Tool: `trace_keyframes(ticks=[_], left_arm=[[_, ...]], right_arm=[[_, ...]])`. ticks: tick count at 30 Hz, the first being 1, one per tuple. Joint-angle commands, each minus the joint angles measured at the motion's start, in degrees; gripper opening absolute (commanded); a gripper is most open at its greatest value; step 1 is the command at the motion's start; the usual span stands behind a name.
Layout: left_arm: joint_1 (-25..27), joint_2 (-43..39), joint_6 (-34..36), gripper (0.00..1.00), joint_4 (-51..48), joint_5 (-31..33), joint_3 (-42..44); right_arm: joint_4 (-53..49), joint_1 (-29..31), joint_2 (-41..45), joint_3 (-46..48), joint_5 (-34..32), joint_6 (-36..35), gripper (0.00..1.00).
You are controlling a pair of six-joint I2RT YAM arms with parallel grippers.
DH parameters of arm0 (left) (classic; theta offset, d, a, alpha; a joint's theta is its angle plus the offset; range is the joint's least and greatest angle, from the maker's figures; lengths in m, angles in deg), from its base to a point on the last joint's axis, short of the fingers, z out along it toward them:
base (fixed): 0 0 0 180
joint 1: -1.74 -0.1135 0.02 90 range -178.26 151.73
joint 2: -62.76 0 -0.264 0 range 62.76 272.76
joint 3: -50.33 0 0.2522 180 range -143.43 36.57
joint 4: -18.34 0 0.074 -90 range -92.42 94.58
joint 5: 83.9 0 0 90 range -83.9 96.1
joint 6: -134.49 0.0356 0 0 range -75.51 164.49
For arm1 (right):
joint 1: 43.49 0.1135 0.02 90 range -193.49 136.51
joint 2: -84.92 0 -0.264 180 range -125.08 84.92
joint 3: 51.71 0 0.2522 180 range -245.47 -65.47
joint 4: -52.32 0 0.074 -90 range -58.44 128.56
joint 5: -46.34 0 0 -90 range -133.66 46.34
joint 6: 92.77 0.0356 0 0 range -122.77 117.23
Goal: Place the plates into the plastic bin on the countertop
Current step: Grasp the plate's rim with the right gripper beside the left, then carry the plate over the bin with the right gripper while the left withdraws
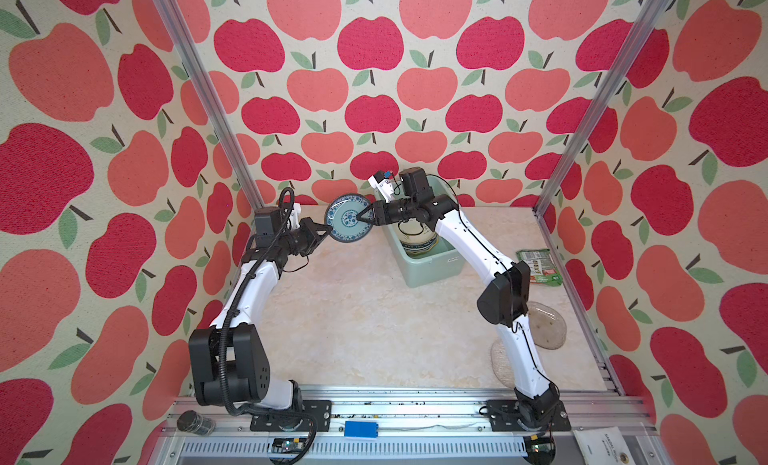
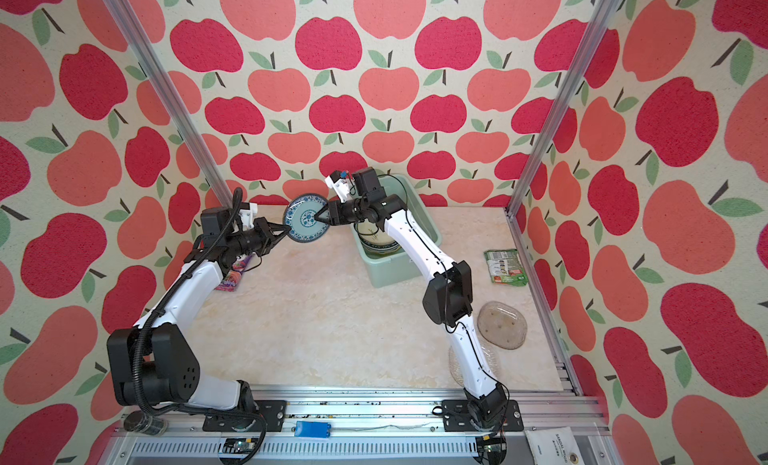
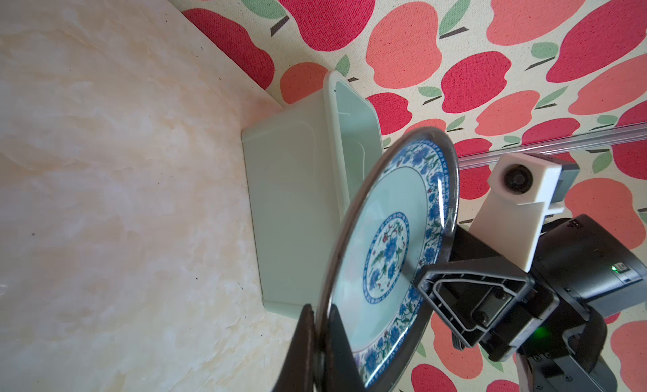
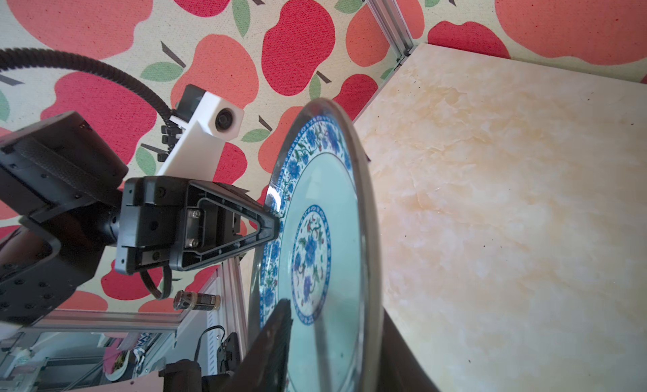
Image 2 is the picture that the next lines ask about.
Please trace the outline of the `small teal patterned plate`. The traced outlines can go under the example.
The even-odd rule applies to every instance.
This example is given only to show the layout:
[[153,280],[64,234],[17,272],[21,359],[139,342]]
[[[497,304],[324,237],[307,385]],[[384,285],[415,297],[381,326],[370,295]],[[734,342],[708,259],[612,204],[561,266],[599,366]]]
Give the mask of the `small teal patterned plate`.
[[311,243],[320,239],[330,225],[316,219],[315,215],[327,204],[325,197],[314,193],[295,198],[283,215],[283,224],[290,228],[288,237],[297,243]]

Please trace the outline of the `cream plate with bamboo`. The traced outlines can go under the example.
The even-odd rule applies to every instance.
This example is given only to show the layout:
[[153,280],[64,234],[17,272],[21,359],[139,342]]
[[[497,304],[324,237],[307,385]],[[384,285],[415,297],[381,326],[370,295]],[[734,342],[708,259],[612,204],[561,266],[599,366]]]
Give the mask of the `cream plate with bamboo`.
[[382,257],[401,250],[399,243],[385,233],[376,223],[363,221],[354,225],[363,249],[372,256]]

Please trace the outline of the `smoky brown glass plate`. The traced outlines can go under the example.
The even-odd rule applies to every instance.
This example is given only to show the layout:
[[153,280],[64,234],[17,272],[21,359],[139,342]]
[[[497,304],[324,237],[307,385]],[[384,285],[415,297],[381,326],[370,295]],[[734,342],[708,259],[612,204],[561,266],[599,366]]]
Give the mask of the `smoky brown glass plate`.
[[489,301],[482,306],[476,325],[487,342],[505,350],[519,349],[527,338],[528,323],[524,315],[499,301]]

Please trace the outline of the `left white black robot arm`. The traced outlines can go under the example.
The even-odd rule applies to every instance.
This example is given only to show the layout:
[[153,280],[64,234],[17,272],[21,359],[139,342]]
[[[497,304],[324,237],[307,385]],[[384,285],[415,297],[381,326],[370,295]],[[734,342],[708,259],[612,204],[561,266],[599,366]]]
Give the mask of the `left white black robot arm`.
[[250,386],[203,371],[184,336],[202,305],[242,257],[268,254],[291,230],[256,214],[254,204],[203,211],[203,232],[184,257],[180,274],[159,302],[130,328],[107,340],[116,401],[159,416],[257,415]]

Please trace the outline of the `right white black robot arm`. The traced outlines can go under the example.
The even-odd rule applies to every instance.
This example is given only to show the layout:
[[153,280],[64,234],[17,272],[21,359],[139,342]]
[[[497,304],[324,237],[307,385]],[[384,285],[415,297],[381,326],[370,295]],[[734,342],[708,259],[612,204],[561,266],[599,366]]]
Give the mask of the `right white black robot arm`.
[[407,253],[426,281],[422,305],[429,319],[445,328],[463,377],[468,413],[475,428],[499,432],[503,428],[508,391],[492,373],[482,353],[472,316],[472,271],[465,261],[443,252],[426,234],[405,199],[388,194],[376,171],[334,171],[325,178],[337,199],[330,201],[319,220],[330,226],[375,224]]

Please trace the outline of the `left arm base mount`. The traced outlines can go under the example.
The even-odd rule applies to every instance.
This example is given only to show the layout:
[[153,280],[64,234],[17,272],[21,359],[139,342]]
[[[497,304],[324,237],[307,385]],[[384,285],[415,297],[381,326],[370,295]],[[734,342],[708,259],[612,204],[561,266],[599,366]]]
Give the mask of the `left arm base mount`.
[[257,400],[256,410],[216,411],[205,416],[202,430],[220,433],[280,432],[283,427],[287,402],[285,400]]

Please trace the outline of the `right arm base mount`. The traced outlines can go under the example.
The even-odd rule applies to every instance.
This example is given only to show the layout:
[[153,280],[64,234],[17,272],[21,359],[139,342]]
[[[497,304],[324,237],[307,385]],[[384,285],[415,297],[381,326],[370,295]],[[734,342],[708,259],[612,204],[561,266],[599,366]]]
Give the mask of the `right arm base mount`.
[[488,400],[443,400],[433,407],[446,432],[477,432],[481,434],[522,432],[524,423],[515,400],[490,403]]

